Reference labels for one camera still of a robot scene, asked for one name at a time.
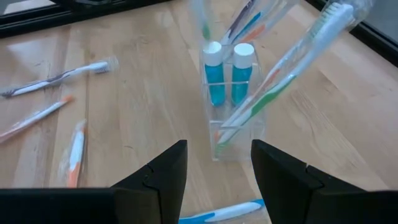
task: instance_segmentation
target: white cap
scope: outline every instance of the white cap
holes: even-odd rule
[[[210,42],[203,49],[203,62],[208,66],[219,66],[223,63],[223,46],[217,42]]]
[[[254,47],[251,44],[238,44],[234,47],[234,66],[245,69],[253,65]]]

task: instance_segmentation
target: blue toothpaste tube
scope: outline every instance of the blue toothpaste tube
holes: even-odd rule
[[[223,48],[219,42],[210,42],[203,49],[206,79],[209,84],[211,104],[221,106],[225,102]]]
[[[254,47],[251,44],[238,44],[234,48],[232,82],[232,103],[239,105],[248,94],[250,76],[253,71]]]

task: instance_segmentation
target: toothbrush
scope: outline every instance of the toothbrush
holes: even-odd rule
[[[253,16],[253,18],[244,26],[240,33],[233,39],[232,43],[235,43],[236,40],[239,39],[242,35],[247,34],[257,23],[266,19],[271,10],[277,7],[281,2],[282,0],[272,0],[272,2],[267,4],[263,10]]]
[[[243,7],[235,21],[232,23],[231,27],[227,30],[224,37],[220,41],[222,45],[230,44],[231,37],[233,36],[235,30],[244,21],[244,19],[250,14],[251,10],[254,8],[257,0],[249,0],[249,2]]]
[[[277,24],[286,14],[289,10],[295,6],[299,0],[291,0],[290,2],[287,2],[284,6],[280,6],[282,4],[282,0],[279,0],[279,2],[268,12],[258,23],[262,22],[263,23],[256,28],[254,28],[250,33],[247,34],[247,32],[243,32],[239,34],[233,41],[235,42],[240,42],[240,43],[245,43],[245,42],[250,42],[253,41],[254,39],[258,38],[260,35],[265,34],[267,30],[271,30],[275,24]],[[279,8],[282,8],[279,12],[273,12],[273,10],[278,10]],[[274,17],[268,20],[269,15],[272,13],[276,13]]]
[[[83,156],[83,150],[85,145],[85,132],[86,132],[86,120],[79,122],[75,128],[75,134],[72,139],[72,149],[69,158],[69,170],[67,187],[77,187],[81,158]]]
[[[278,7],[280,3],[281,3],[280,1],[277,2],[277,4],[276,4],[274,7],[271,7],[269,10],[271,10],[272,8]],[[284,6],[283,10],[281,10],[280,12],[278,12],[278,14],[275,16],[275,18],[268,22],[268,25],[267,25],[267,26],[265,26],[265,25],[260,26],[260,30],[258,30],[258,31],[254,30],[251,34],[248,35],[247,39],[244,39],[242,42],[249,42],[249,41],[252,41],[252,40],[255,39],[256,37],[258,37],[259,34],[263,33],[263,31],[265,30],[265,27],[268,27],[268,30],[270,30],[279,20],[281,20],[281,19],[285,16],[285,14],[286,14],[294,5],[296,5],[297,3],[298,3],[298,1],[292,1],[292,2],[290,3],[289,6]],[[268,76],[267,76],[267,78],[261,83],[260,87],[256,90],[256,92],[254,92],[253,95],[248,96],[248,98],[239,106],[239,108],[231,115],[231,117],[229,117],[229,119],[227,119],[227,121],[224,122],[224,124],[223,124],[221,127],[228,127],[228,126],[230,126],[230,125],[232,124],[232,122],[233,122],[239,115],[241,115],[242,112],[243,112],[244,110],[248,109],[248,106],[250,105],[250,103],[252,103],[252,100],[254,99],[254,96],[257,96],[257,95],[259,95],[261,92],[263,92],[263,91],[269,86],[269,84],[272,83],[273,78],[279,73],[279,71],[280,71],[280,68],[272,69],[272,70],[270,71],[270,73],[269,73],[269,74],[270,74],[269,76],[271,76],[271,77],[268,77]],[[222,131],[216,132],[215,138],[218,139],[218,138],[220,137],[221,134],[222,134]]]
[[[211,30],[209,25],[210,10],[206,8],[204,0],[191,0],[194,16],[201,29],[201,34],[205,41],[211,40]]]
[[[77,75],[82,74],[83,72],[93,71],[96,74],[109,72],[114,70],[118,66],[118,60],[116,57],[110,58],[109,60],[104,60],[96,63],[92,63],[87,66],[83,66],[80,68],[72,69],[62,74],[59,74],[55,77],[40,80],[32,83],[28,83],[24,86],[20,86],[17,88],[13,88],[8,91],[1,92],[0,95],[4,98],[10,98],[12,96],[21,95],[24,93],[32,92],[39,90],[41,88],[45,88],[52,85],[57,85],[66,80],[67,78],[75,77]]]
[[[309,38],[312,40],[312,49],[305,54],[299,61],[297,66],[278,84],[273,86],[262,97],[260,97],[248,110],[246,110],[239,118],[232,122],[232,126],[242,126],[247,123],[250,118],[255,116],[266,105],[272,102],[284,89],[286,89],[292,81],[303,73],[303,71],[333,42],[333,40],[354,21],[353,7],[349,4],[340,4],[334,2],[322,13],[320,18],[309,30]],[[302,51],[297,49],[293,52],[301,54]],[[229,140],[238,132],[238,130],[229,130],[225,132],[218,140],[216,153],[220,153],[225,148]]]
[[[361,20],[363,20],[366,17],[366,14],[370,11],[370,8],[373,7],[373,2],[367,2],[368,5],[358,5],[358,10],[362,11],[361,12],[361,16],[362,18],[359,18],[355,21],[355,23],[353,22],[353,24],[358,24],[361,22]],[[322,24],[317,24],[316,26],[313,26],[312,29],[313,30],[317,30],[319,28],[319,26],[322,26]],[[297,59],[300,58],[300,53],[302,54],[303,52],[305,52],[305,49],[303,50],[303,48],[301,46],[305,45],[307,43],[308,39],[301,39],[300,41],[298,41],[294,47],[292,47],[283,57],[282,59],[280,59],[278,61],[278,63],[274,66],[274,68],[272,68],[272,70],[267,74],[266,79],[264,82],[268,82],[268,84],[272,83],[272,80],[276,77],[276,75],[280,72],[280,69],[282,67],[286,67],[285,63],[290,62],[290,65],[293,65],[295,62],[297,62]]]
[[[180,218],[179,224],[199,224],[209,222],[220,222],[228,220],[230,218],[237,218],[242,215],[254,212],[261,208],[264,208],[265,204],[263,199],[253,200],[251,202],[245,202],[238,205],[233,205],[226,208],[214,210],[212,212],[206,212],[192,217]]]
[[[63,105],[71,102],[73,100],[73,96],[68,95],[62,98],[62,100],[54,103],[50,107],[46,108],[43,111],[38,111],[34,113],[32,116],[26,118],[25,120],[14,124],[11,130],[0,134],[0,143],[4,142],[5,140],[13,137],[15,134],[20,133],[21,131],[25,130],[29,126],[32,126],[34,123],[40,121],[41,119],[48,116],[50,113],[56,111],[57,109],[61,108]]]
[[[290,58],[294,53],[297,52],[298,48],[303,44],[303,40],[300,40],[296,46],[292,47],[279,62],[271,69],[271,71],[267,74],[265,80],[261,83],[259,88],[241,104],[241,106],[231,115],[231,117],[225,121],[225,123],[221,126],[230,126],[231,123],[246,109],[252,100],[255,99],[255,96],[262,93],[267,87],[274,81],[275,77],[280,73],[281,68],[285,65],[286,62],[290,62]]]

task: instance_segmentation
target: black frame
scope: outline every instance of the black frame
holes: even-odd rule
[[[323,9],[327,0],[306,0],[319,11]],[[384,35],[377,28],[366,21],[361,22],[351,32],[358,40],[398,67],[398,43]]]
[[[51,1],[56,4],[0,16],[0,38],[62,26],[171,0]]]
[[[109,188],[0,189],[0,223],[177,224],[187,155],[180,140]]]
[[[251,159],[274,224],[398,223],[398,191],[368,192],[253,140]]]

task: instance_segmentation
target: white toothbrush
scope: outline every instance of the white toothbrush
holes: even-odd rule
[[[67,187],[76,188],[80,174],[81,159],[85,148],[86,120],[80,121],[75,127],[69,157]]]
[[[5,98],[10,98],[12,96],[21,95],[24,93],[29,93],[35,90],[39,90],[41,88],[45,88],[52,85],[59,85],[61,82],[66,80],[67,78],[75,77],[77,75],[82,74],[83,72],[92,71],[95,74],[110,72],[117,68],[118,60],[116,57],[111,57],[107,60],[102,60],[96,63],[92,63],[90,65],[86,65],[80,68],[76,68],[73,70],[69,70],[62,74],[59,74],[55,77],[48,78],[46,80],[35,81],[32,83],[28,83],[24,86],[20,86],[17,88],[12,88],[7,91],[0,92],[0,95]]]
[[[236,118],[231,126],[242,126],[247,123],[250,118],[255,116],[260,110],[262,110],[268,103],[273,101],[297,76],[303,73],[303,71],[333,42],[333,40],[340,34],[340,32],[348,27],[353,21],[354,8],[349,4],[340,4],[334,2],[322,13],[320,18],[309,30],[309,36],[302,40],[311,40],[309,42],[301,41],[290,50],[284,57],[282,62],[278,63],[283,65],[281,69],[286,73],[283,78],[276,86],[272,87],[269,91],[265,92],[249,109],[242,113],[241,116]],[[309,51],[303,54],[302,49]],[[294,61],[298,61],[296,66],[291,69],[291,65],[294,65]],[[220,153],[223,148],[227,146],[229,140],[238,132],[238,129],[232,129],[225,131],[218,140],[216,153]]]

